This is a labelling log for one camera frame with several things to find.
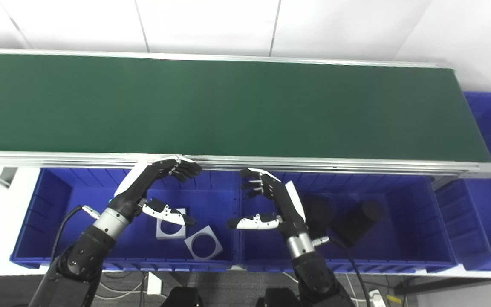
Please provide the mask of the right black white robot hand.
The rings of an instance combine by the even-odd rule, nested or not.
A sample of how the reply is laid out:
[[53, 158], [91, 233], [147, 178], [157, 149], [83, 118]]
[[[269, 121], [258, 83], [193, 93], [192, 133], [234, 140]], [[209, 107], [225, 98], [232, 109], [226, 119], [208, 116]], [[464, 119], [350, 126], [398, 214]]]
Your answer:
[[300, 237], [307, 233], [305, 213], [294, 183], [283, 183], [278, 177], [263, 169], [245, 168], [239, 176], [244, 179], [241, 189], [247, 192], [248, 198], [264, 196], [275, 204], [278, 214], [255, 214], [253, 216], [230, 218], [226, 223], [228, 229], [267, 230], [278, 229], [285, 240]]

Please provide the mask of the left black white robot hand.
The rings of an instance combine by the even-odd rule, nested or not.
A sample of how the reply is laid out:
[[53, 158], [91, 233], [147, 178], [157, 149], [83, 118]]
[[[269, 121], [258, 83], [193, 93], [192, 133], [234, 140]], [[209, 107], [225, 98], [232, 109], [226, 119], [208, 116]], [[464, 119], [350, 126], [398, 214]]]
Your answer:
[[153, 162], [139, 162], [121, 182], [108, 208], [115, 210], [130, 222], [141, 212], [158, 220], [181, 226], [194, 226], [196, 221], [187, 214], [169, 207], [169, 204], [146, 198], [147, 191], [165, 177], [175, 177], [180, 182], [193, 179], [202, 171], [196, 162], [183, 156], [169, 156]]

